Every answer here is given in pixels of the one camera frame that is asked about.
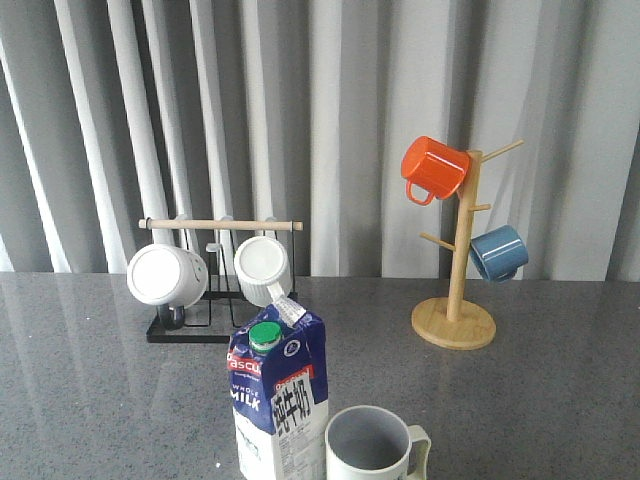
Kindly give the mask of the black rack with wooden bar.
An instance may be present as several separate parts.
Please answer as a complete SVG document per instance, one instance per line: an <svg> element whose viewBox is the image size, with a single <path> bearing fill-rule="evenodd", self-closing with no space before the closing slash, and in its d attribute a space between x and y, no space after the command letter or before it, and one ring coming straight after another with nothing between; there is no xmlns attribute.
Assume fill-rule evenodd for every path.
<svg viewBox="0 0 640 480"><path fill-rule="evenodd" d="M183 236L188 235L190 228L212 232L212 241L204 247L208 277L201 299L196 302L192 311L183 315L182 322L177 320L167 306L158 307L146 332L146 340L153 344L227 343L230 332L240 327L234 310L246 304L246 298L230 266L239 245L236 234L254 232L265 236L271 233L277 238L280 232L286 232L290 236L288 259L294 262L295 234L304 229L301 221L279 221L273 218L256 221L235 220L231 217L222 220L147 217L141 219L138 225L141 229L152 232L159 229L179 230Z"/></svg>

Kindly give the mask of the grey pleated curtain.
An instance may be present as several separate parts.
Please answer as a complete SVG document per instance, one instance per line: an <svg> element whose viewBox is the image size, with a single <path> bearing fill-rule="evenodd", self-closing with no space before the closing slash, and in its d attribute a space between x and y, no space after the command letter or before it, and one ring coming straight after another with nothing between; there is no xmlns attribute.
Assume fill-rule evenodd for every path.
<svg viewBox="0 0 640 480"><path fill-rule="evenodd" d="M302 275L442 278L420 135L492 150L527 279L639 277L635 1L5 1L1 267L121 273L144 217L304 225Z"/></svg>

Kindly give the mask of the white round mug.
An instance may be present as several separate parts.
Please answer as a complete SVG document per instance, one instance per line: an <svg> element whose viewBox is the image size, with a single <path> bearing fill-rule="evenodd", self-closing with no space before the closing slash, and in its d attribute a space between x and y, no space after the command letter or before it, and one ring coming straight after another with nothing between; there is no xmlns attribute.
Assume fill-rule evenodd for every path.
<svg viewBox="0 0 640 480"><path fill-rule="evenodd" d="M144 304L189 308L208 285L204 260L190 250L151 244L139 250L127 268L127 286Z"/></svg>

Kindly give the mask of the blue white milk carton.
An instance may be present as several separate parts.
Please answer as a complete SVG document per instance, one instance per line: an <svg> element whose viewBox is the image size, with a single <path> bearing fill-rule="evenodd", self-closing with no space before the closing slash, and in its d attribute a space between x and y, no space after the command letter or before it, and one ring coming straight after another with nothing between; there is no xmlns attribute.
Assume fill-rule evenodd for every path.
<svg viewBox="0 0 640 480"><path fill-rule="evenodd" d="M324 479L328 423L325 325L282 297L230 340L226 357L247 479Z"/></svg>

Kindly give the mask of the cream HOME mug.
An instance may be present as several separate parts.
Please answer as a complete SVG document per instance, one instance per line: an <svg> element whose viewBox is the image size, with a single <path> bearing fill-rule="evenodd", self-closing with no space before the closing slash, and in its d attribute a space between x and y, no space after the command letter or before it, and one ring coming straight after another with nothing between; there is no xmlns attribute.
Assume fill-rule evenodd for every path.
<svg viewBox="0 0 640 480"><path fill-rule="evenodd" d="M358 405L335 414L325 430L328 479L425 479L431 439L395 413Z"/></svg>

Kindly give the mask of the orange mug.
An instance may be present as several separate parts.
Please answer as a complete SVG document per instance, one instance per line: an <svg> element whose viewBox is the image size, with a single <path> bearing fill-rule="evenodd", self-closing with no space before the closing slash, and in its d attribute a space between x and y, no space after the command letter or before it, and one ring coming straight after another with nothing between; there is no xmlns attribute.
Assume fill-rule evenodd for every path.
<svg viewBox="0 0 640 480"><path fill-rule="evenodd" d="M470 165L468 153L420 136L407 149L401 163L405 193L418 205L428 205L434 198L446 199L464 182Z"/></svg>

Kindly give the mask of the white ribbed mug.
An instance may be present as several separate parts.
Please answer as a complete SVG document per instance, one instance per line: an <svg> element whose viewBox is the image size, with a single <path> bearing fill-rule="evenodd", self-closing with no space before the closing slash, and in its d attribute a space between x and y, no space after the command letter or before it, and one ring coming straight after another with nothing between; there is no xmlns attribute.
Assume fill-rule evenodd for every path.
<svg viewBox="0 0 640 480"><path fill-rule="evenodd" d="M258 307L292 291L287 251L274 238L256 236L244 241L234 256L234 268L244 297Z"/></svg>

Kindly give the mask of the wooden mug tree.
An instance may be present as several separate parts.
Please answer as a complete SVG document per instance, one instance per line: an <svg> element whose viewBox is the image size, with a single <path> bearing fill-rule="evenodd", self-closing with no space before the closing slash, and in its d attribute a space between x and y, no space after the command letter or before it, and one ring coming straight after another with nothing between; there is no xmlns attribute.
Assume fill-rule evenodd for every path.
<svg viewBox="0 0 640 480"><path fill-rule="evenodd" d="M489 204L477 202L477 191L482 164L523 144L520 139L487 154L469 150L469 171L458 189L454 242L450 244L425 232L421 234L422 238L453 252L448 295L420 302L411 314L415 332L432 344L452 350L475 350L487 346L495 337L496 324L491 314L464 299L474 217L477 212L491 208Z"/></svg>

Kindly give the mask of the blue mug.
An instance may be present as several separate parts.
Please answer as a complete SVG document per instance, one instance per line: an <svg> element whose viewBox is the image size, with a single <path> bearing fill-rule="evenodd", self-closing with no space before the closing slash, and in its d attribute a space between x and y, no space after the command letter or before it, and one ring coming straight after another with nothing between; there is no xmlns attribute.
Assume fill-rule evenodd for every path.
<svg viewBox="0 0 640 480"><path fill-rule="evenodd" d="M510 225L473 238L469 254L481 277L498 283L514 278L529 261L524 241Z"/></svg>

